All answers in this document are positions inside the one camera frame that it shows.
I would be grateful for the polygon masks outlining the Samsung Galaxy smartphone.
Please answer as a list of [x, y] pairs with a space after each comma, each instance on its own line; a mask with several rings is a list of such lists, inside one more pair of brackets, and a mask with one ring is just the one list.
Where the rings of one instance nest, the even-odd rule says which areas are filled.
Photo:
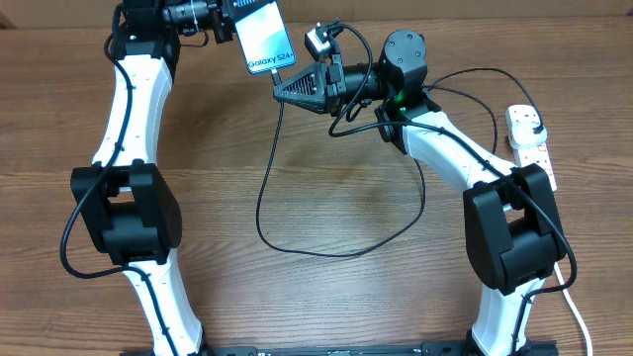
[[250, 74], [292, 66], [295, 51], [276, 1], [250, 2], [257, 9], [235, 22], [236, 33]]

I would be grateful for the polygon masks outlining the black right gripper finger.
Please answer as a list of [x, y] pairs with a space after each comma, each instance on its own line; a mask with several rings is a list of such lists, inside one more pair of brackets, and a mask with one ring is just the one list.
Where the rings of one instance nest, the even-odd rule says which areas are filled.
[[274, 98], [279, 102], [293, 105], [316, 114], [325, 113], [325, 99], [322, 96], [289, 96], [275, 94]]
[[275, 97], [318, 97], [325, 92], [325, 64], [315, 62], [273, 89]]

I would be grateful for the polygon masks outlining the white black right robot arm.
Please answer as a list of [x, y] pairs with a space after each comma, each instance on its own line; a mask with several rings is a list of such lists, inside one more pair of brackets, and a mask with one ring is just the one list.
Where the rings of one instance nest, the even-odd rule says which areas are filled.
[[384, 141], [433, 169], [463, 199], [466, 250], [482, 282], [478, 317], [462, 341], [427, 341], [425, 355], [554, 355], [552, 341], [532, 341], [525, 329], [535, 298], [573, 250], [544, 168], [497, 157], [460, 132], [432, 100], [426, 84], [424, 37], [391, 33], [379, 56], [345, 65], [341, 25], [316, 26], [305, 36], [314, 63], [277, 82], [274, 97], [336, 121], [353, 121], [373, 106]]

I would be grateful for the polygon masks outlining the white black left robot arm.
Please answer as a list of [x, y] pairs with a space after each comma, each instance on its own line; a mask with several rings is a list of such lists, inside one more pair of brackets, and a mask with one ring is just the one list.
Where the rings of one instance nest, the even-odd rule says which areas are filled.
[[[118, 4], [104, 43], [116, 78], [109, 121], [91, 164], [71, 173], [76, 206], [62, 233], [61, 265], [83, 280], [124, 274], [149, 324], [151, 355], [211, 352], [179, 270], [182, 214], [157, 167], [157, 147], [181, 37], [202, 33], [221, 44], [231, 40], [232, 31], [220, 0]], [[71, 266], [67, 247], [78, 220], [97, 251], [110, 257], [112, 268], [81, 272]]]

